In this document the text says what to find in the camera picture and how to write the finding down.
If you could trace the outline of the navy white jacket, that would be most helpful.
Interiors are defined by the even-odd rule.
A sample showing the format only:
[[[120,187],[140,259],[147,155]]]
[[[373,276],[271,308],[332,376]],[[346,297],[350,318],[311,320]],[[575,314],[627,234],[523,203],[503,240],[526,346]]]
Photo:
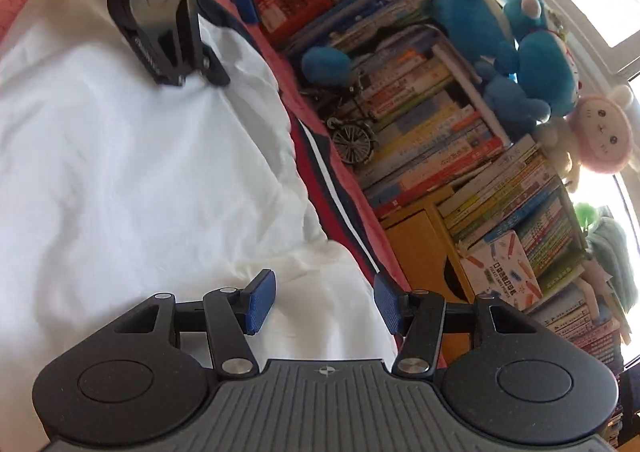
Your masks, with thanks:
[[[381,261],[320,139],[247,30],[201,3],[225,87],[157,85],[106,0],[28,0],[2,40],[3,450],[46,443],[38,373],[156,293],[197,301],[269,268],[259,361],[395,358],[370,285]]]

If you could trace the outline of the wooden drawer organizer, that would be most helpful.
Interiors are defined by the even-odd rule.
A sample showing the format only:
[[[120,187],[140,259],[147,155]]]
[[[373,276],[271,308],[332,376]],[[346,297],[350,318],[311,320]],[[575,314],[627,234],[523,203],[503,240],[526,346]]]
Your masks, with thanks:
[[[388,215],[386,237],[409,284],[406,334],[392,372],[432,377],[476,346],[474,293],[437,206],[454,191],[445,186]]]

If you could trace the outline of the blue plush ball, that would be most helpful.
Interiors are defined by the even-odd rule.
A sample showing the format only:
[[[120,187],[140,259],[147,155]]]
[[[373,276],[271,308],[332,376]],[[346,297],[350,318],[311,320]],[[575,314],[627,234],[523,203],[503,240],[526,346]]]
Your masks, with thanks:
[[[352,61],[332,47],[314,46],[307,50],[300,68],[308,82],[321,86],[346,86],[352,82]]]

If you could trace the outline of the white printed cardboard box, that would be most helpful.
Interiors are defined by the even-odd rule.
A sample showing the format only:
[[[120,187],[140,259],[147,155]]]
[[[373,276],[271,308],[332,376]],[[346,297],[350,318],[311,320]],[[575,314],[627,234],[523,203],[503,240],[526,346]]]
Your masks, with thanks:
[[[476,296],[491,295],[518,310],[537,304],[542,293],[535,272],[514,230],[473,246],[461,264]]]

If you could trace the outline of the row of books right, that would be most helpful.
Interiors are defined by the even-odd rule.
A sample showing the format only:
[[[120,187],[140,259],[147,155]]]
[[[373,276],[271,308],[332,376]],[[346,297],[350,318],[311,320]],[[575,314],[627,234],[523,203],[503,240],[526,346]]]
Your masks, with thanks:
[[[478,243],[514,230],[542,293],[537,304],[521,311],[612,364],[610,348],[617,339],[605,334],[623,319],[620,303],[609,287],[589,278],[587,242],[566,188],[538,143],[522,138],[438,210],[460,258]]]

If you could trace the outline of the row of books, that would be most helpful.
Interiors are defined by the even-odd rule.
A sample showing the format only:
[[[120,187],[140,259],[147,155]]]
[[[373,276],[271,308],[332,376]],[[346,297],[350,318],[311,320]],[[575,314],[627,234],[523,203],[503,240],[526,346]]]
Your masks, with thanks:
[[[371,161],[352,170],[380,218],[475,171],[510,143],[431,4],[346,0],[284,47],[302,83],[300,61],[314,46],[341,50],[352,61],[378,139]]]
[[[589,278],[587,242],[566,188],[538,143],[522,138],[438,210],[460,258],[478,243],[514,230],[542,293],[537,304],[521,311],[612,364],[610,348],[617,339],[605,334],[623,319],[620,303],[609,287]]]

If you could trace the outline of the miniature black bicycle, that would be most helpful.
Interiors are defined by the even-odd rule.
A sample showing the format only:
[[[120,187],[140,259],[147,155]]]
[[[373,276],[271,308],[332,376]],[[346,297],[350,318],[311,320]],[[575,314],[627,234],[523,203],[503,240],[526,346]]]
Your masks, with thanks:
[[[300,94],[326,127],[344,164],[352,168],[369,163],[378,146],[373,117],[363,108],[359,78],[346,86],[321,86],[303,78]]]

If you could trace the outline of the row of books left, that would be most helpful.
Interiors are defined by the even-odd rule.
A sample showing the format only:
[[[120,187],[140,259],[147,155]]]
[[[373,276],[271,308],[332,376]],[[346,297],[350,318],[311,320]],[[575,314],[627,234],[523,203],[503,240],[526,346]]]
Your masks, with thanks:
[[[341,50],[352,61],[378,139],[371,161],[352,170],[380,218],[475,171],[510,143],[431,4],[346,0],[284,47],[302,83],[300,61],[314,46]]]

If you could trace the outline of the green folded cloth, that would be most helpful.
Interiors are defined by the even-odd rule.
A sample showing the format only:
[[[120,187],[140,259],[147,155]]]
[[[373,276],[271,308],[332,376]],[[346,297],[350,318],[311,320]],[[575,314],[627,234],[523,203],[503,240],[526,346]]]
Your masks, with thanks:
[[[578,203],[574,210],[591,255],[611,276],[613,290],[623,309],[629,311],[638,301],[638,289],[623,226],[606,206],[596,209],[587,203]]]

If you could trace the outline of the pink white plush toy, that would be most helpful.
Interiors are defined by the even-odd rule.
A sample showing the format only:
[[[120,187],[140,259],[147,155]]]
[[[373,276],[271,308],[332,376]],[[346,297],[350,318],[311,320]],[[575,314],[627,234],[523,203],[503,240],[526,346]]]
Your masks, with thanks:
[[[627,110],[634,101],[628,85],[611,93],[579,97],[563,117],[552,116],[539,124],[533,137],[539,143],[569,193],[579,186],[580,171],[612,175],[629,162],[634,135]]]

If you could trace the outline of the blue plush toy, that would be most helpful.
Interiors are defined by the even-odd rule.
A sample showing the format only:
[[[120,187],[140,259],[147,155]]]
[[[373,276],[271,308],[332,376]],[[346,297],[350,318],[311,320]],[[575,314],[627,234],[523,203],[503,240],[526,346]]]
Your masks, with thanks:
[[[573,111],[579,73],[546,0],[433,0],[433,6],[511,137]]]

